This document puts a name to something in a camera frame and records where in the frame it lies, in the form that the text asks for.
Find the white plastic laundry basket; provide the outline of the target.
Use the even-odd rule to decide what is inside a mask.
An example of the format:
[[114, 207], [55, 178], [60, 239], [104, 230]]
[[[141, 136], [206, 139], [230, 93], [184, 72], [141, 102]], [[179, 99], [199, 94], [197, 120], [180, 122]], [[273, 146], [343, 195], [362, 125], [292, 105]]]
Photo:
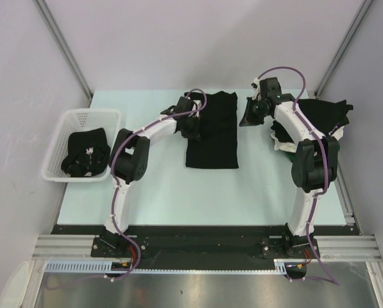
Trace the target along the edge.
[[100, 182], [110, 174], [109, 158], [121, 113], [109, 108], [66, 111], [49, 143], [41, 170], [51, 182]]

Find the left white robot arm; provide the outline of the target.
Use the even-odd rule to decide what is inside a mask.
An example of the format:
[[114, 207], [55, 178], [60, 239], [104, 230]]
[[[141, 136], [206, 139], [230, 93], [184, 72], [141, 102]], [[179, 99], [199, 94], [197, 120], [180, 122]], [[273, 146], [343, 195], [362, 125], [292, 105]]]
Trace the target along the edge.
[[200, 114], [206, 105], [205, 94], [202, 99], [195, 100], [187, 93], [178, 99], [177, 104], [161, 111], [150, 124], [136, 131], [123, 128], [117, 134], [109, 161], [114, 193], [105, 230], [99, 236], [113, 256], [123, 255], [130, 245], [124, 234], [128, 228], [130, 190], [146, 173], [151, 147], [176, 132], [186, 139], [198, 139]]

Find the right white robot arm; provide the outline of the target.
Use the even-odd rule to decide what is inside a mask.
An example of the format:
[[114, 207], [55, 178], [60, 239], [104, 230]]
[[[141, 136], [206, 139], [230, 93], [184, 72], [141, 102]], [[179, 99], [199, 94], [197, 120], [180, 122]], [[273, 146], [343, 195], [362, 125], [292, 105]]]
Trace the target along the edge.
[[271, 116], [296, 146], [291, 176], [297, 186], [293, 213], [282, 235], [282, 251], [297, 257], [312, 243], [318, 200], [337, 176], [338, 141], [320, 132], [300, 109], [298, 99], [284, 94], [278, 78], [254, 79], [254, 95], [239, 126], [258, 126]]

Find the white folded t-shirt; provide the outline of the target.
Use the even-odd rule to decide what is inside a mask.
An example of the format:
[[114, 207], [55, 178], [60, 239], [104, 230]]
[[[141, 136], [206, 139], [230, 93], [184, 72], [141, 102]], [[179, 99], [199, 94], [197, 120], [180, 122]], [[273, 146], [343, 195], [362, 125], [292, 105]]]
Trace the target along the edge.
[[[344, 135], [344, 127], [340, 127], [337, 129], [332, 136], [335, 137], [338, 141], [343, 137]], [[274, 150], [278, 151], [284, 151], [284, 152], [289, 152], [289, 153], [296, 153], [296, 145], [293, 142], [280, 142], [276, 135], [275, 132], [271, 133], [271, 138], [274, 140]]]

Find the green folded t-shirt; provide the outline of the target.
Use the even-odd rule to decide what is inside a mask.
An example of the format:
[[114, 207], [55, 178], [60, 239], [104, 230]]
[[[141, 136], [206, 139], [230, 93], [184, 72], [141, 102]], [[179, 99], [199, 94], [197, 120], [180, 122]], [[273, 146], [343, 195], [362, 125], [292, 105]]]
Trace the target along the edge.
[[287, 158], [290, 162], [294, 162], [296, 153], [286, 152], [285, 154], [287, 155]]

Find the black printed t-shirt in basket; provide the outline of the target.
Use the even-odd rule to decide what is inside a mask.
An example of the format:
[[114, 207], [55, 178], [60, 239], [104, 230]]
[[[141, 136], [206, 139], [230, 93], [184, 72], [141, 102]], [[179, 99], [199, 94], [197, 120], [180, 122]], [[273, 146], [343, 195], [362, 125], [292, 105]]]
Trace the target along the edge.
[[110, 151], [103, 128], [74, 132], [68, 138], [61, 170], [72, 178], [98, 176], [107, 168]]

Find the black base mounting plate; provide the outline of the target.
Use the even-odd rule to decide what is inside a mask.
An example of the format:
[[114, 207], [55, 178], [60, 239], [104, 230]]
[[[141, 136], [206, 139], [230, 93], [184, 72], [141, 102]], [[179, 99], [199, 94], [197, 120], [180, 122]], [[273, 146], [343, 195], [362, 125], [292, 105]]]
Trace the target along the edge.
[[285, 250], [285, 226], [130, 226], [124, 249], [106, 245], [100, 225], [55, 225], [53, 235], [91, 235], [90, 256], [113, 258], [110, 276], [136, 264], [136, 271], [256, 271], [274, 269], [274, 259], [302, 259], [307, 247]]

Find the right aluminium frame post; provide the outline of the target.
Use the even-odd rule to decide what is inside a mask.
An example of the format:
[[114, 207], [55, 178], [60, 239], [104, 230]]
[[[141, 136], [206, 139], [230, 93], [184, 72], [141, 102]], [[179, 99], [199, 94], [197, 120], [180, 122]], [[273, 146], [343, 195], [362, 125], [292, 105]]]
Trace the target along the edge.
[[371, 7], [375, 3], [375, 0], [363, 0], [360, 7], [358, 8], [354, 18], [352, 19], [352, 22], [350, 26], [348, 27], [337, 51], [335, 52], [335, 55], [328, 65], [326, 71], [324, 72], [322, 78], [320, 79], [318, 86], [316, 87], [314, 91], [314, 96], [316, 98], [320, 98], [323, 94], [325, 88], [327, 87], [329, 81], [333, 77], [335, 71], [339, 67], [339, 64], [341, 63], [343, 57], [345, 56], [346, 52], [348, 51], [348, 48], [351, 46], [351, 43], [353, 42], [358, 30], [362, 26], [362, 23], [364, 22], [366, 16], [370, 12]]

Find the aluminium frame post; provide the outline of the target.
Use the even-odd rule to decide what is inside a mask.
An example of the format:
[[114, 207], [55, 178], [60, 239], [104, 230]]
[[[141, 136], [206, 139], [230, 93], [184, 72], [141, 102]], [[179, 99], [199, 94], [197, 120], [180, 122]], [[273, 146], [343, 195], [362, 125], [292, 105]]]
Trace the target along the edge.
[[66, 64], [69, 66], [72, 75], [77, 81], [80, 89], [83, 91], [86, 98], [91, 101], [94, 94], [90, 90], [89, 84], [83, 75], [83, 72], [74, 57], [69, 44], [67, 43], [62, 30], [60, 29], [55, 16], [51, 12], [48, 4], [44, 0], [33, 0], [36, 9], [38, 10], [42, 20], [44, 21], [47, 29], [49, 30], [55, 44], [58, 46]]
[[314, 96], [316, 98], [320, 98], [323, 94], [325, 88], [327, 87], [329, 81], [333, 77], [335, 71], [339, 67], [339, 64], [341, 63], [343, 57], [345, 56], [346, 52], [348, 51], [348, 48], [351, 46], [351, 43], [353, 42], [358, 30], [362, 26], [362, 23], [364, 22], [366, 16], [370, 12], [371, 7], [375, 3], [375, 0], [363, 0], [360, 7], [358, 8], [354, 18], [352, 19], [352, 22], [350, 26], [348, 27], [337, 51], [335, 52], [335, 55], [328, 65], [326, 71], [324, 72], [322, 78], [320, 79], [318, 86], [316, 87], [314, 91]]

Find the left aluminium frame post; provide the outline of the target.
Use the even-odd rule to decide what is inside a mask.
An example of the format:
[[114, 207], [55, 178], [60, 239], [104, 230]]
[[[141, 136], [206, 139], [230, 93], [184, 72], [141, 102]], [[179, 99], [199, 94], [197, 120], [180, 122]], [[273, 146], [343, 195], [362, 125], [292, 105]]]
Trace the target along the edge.
[[44, 21], [47, 29], [49, 30], [55, 44], [58, 46], [66, 64], [69, 66], [72, 75], [77, 81], [80, 89], [83, 91], [86, 98], [91, 101], [94, 94], [90, 90], [89, 84], [83, 75], [83, 72], [74, 57], [69, 44], [67, 43], [62, 30], [60, 29], [55, 16], [51, 12], [48, 4], [44, 0], [33, 0], [36, 9], [38, 10], [42, 20]]

